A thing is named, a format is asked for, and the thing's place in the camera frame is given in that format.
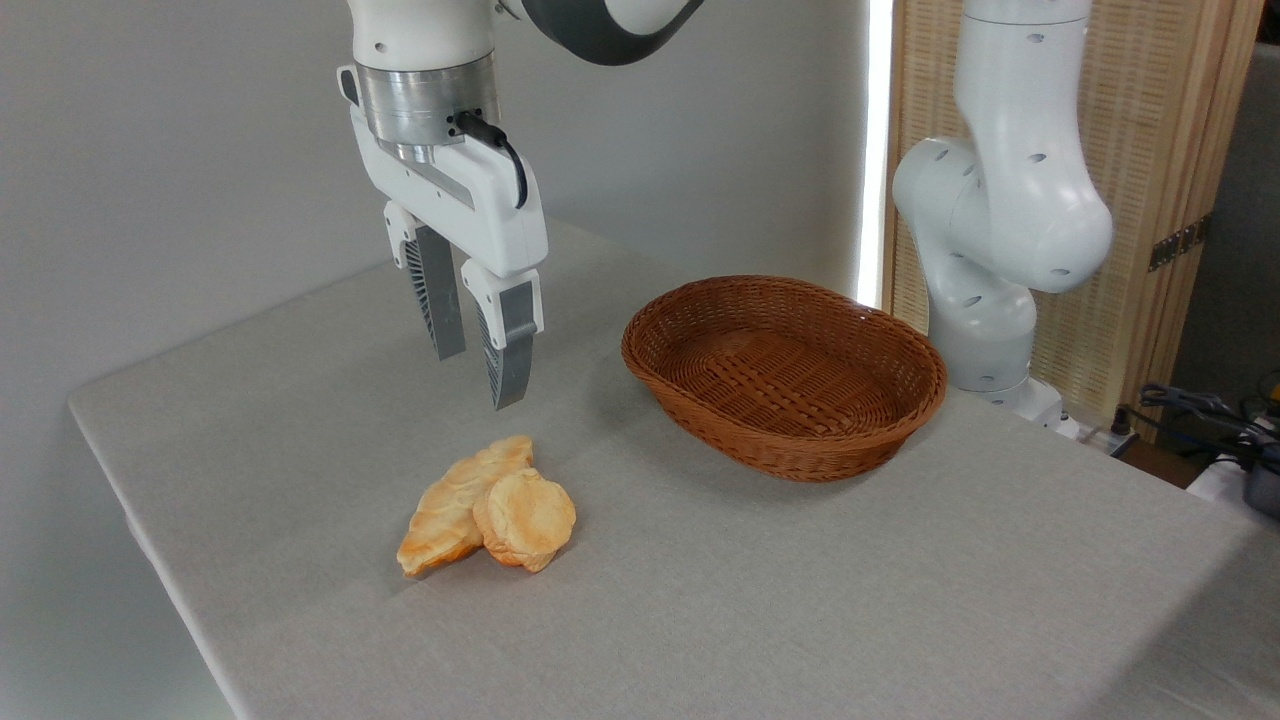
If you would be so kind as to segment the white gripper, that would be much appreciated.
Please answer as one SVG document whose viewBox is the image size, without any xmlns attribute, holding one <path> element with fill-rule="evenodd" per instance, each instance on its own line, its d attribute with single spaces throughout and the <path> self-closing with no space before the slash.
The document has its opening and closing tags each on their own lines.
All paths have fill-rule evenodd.
<svg viewBox="0 0 1280 720">
<path fill-rule="evenodd" d="M 406 161 L 379 145 L 360 108 L 349 106 L 349 120 L 370 181 L 392 200 L 384 206 L 392 259 L 408 272 L 436 356 L 445 361 L 466 350 L 451 241 L 475 258 L 461 274 L 477 309 L 493 407 L 517 404 L 529 387 L 534 338 L 545 329 L 534 268 L 549 243 L 532 170 L 518 208 L 506 154 L 467 137 L 431 146 L 426 163 Z"/>
</svg>

